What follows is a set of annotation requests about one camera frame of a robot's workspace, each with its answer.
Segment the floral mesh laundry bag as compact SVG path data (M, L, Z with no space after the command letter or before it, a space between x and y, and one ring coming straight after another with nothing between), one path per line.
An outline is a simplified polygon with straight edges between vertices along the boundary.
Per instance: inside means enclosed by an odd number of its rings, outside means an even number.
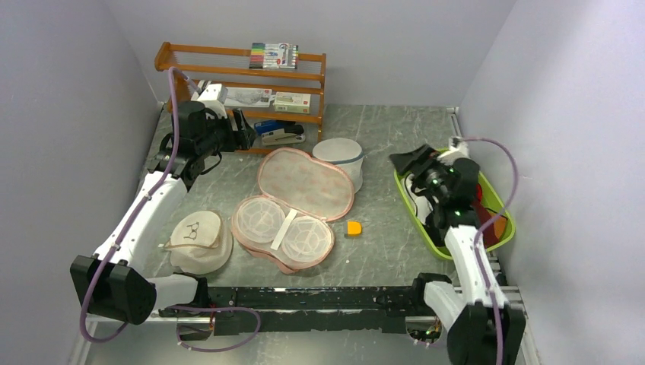
M329 222L354 203L348 174L301 150L279 148L262 160L257 185L260 193L242 200L232 214L237 242L287 275L320 264L335 244Z

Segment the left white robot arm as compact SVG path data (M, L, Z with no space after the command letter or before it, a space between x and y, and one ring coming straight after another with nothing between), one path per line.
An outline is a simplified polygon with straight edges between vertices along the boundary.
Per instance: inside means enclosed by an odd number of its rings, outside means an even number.
M172 129L161 139L126 215L92 255L78 255L71 264L82 322L92 314L140 325L153 312L173 306L191 316L210 307L204 279L188 272L145 278L141 270L159 230L195 181L209 172L206 159L250 149L256 133L239 108L218 112L213 105L185 101L175 110Z

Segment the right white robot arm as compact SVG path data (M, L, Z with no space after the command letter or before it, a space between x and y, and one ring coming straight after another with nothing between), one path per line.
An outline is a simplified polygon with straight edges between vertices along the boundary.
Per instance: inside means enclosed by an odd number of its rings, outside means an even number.
M526 317L507 298L487 257L485 234L494 232L503 212L481 206L480 166L464 147L438 151L427 144L390 154L389 160L412 221L430 247L447 250L460 283L420 276L412 309L421 315L434 311L451 363L516 363Z

